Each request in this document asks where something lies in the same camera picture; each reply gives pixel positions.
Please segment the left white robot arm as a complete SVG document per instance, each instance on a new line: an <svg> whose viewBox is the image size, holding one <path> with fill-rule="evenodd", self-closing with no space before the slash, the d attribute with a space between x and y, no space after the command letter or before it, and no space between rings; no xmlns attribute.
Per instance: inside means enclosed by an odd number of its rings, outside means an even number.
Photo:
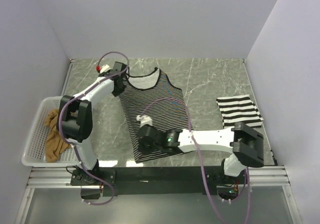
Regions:
<svg viewBox="0 0 320 224"><path fill-rule="evenodd" d="M98 78L74 96L64 95L60 100L56 129L73 149L78 161L79 175L88 185L104 182L100 177L99 161L94 154L90 135L93 130L93 108L105 96L119 96L125 89L123 77L129 63L116 61L112 68L97 66Z"/></svg>

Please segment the thin-striped black white tank top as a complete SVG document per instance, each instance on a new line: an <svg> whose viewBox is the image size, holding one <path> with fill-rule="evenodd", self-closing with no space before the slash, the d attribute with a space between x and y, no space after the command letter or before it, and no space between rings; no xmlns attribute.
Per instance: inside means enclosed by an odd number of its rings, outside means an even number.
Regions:
<svg viewBox="0 0 320 224"><path fill-rule="evenodd" d="M159 150L150 154L142 154L139 151L137 138L140 122L137 116L142 114L145 108L153 101L161 98L174 98L179 100L163 100L153 104L146 115L152 119L152 125L160 131L188 128L188 116L184 106L183 91L174 86L165 72L155 68L153 72L145 76L129 76L123 78L124 91L120 94L120 104L128 125L129 135L133 147L134 161L137 163L152 161L169 157L170 154Z"/></svg>

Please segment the wide-striped black white tank top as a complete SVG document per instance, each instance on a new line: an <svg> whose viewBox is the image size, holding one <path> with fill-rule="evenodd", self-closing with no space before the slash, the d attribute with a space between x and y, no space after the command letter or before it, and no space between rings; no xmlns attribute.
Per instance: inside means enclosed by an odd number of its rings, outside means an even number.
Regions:
<svg viewBox="0 0 320 224"><path fill-rule="evenodd" d="M263 125L264 119L249 94L218 97L216 104L224 129L234 127L235 123L244 123L251 128L261 128Z"/></svg>

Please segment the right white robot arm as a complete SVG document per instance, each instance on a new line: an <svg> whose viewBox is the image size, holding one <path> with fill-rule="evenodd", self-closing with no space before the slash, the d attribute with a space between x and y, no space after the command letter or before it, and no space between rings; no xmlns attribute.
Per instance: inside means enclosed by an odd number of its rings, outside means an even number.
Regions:
<svg viewBox="0 0 320 224"><path fill-rule="evenodd" d="M138 148L142 154L159 151L179 155L193 151L229 153L219 171L222 182L230 184L246 168L264 166L264 136L242 122L221 130L171 129L161 131L145 124L137 132Z"/></svg>

